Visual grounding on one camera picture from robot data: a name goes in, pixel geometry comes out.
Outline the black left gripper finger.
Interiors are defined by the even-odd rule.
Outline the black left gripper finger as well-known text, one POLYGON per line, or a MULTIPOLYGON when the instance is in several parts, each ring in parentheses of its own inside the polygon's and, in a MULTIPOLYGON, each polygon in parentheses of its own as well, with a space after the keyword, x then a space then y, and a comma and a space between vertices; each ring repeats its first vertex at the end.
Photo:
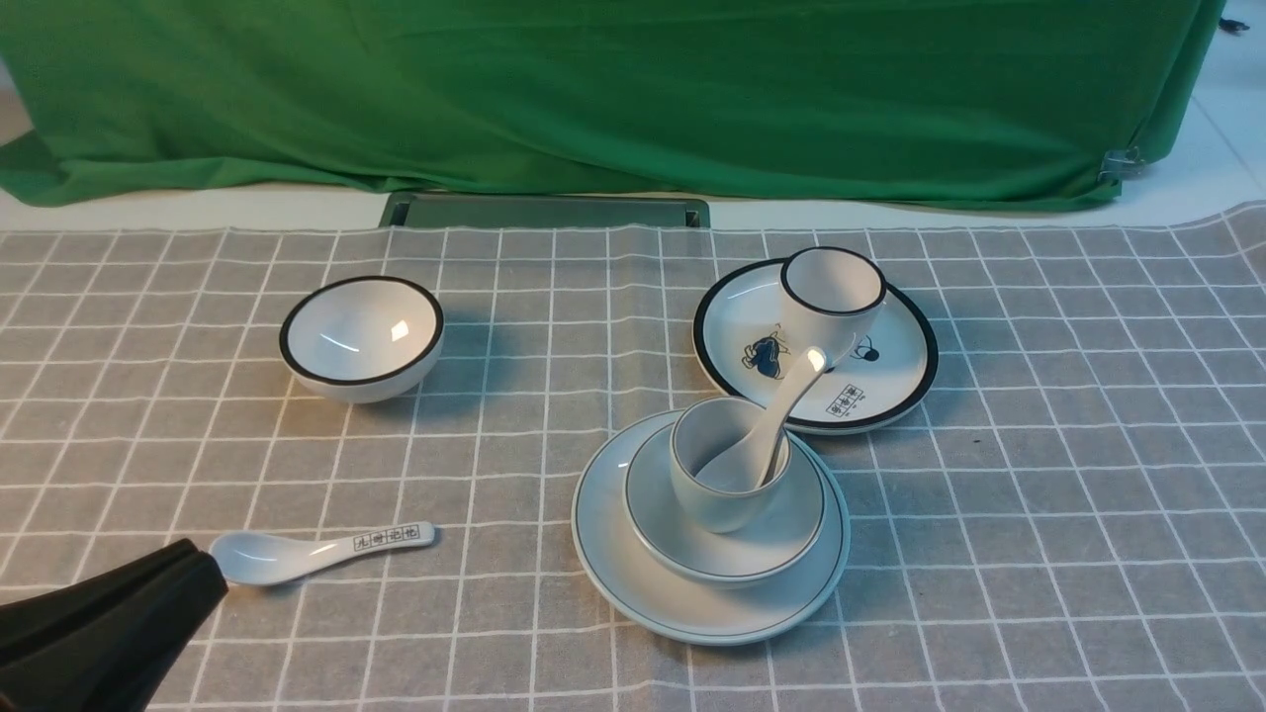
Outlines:
POLYGON ((1 644, 3 709, 144 711, 225 595, 216 560, 200 554, 91 620, 1 644))
POLYGON ((200 554, 203 550, 191 540, 181 538, 111 571, 6 603, 1 608, 1 644, 22 644, 53 631, 60 622, 91 620, 99 611, 109 611, 122 604, 127 595, 139 593, 141 587, 177 564, 194 563, 194 556, 200 554))

